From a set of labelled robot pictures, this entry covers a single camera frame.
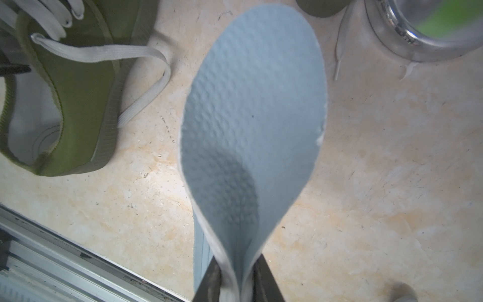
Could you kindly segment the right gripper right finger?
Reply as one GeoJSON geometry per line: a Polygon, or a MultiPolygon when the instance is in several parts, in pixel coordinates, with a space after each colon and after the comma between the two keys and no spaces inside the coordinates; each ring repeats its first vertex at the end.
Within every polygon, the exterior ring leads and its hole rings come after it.
{"type": "Polygon", "coordinates": [[[262,254],[254,265],[253,302],[285,302],[285,299],[262,254]]]}

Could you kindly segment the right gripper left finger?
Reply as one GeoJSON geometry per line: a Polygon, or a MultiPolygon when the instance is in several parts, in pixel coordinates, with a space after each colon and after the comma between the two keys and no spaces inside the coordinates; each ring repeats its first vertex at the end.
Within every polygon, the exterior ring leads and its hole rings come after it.
{"type": "Polygon", "coordinates": [[[220,289],[221,269],[213,257],[192,302],[219,302],[220,289]]]}

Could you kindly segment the olive green shoe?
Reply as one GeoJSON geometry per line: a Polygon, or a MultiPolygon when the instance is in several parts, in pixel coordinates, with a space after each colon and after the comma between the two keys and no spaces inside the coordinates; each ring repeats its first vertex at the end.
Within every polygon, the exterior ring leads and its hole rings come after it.
{"type": "Polygon", "coordinates": [[[118,130],[166,87],[171,68],[148,40],[158,1],[2,1],[1,153],[37,176],[98,170],[118,130]],[[164,64],[159,80],[119,108],[133,64],[164,64]]]}
{"type": "Polygon", "coordinates": [[[308,15],[328,18],[348,6],[351,0],[296,0],[297,5],[308,15]]]}

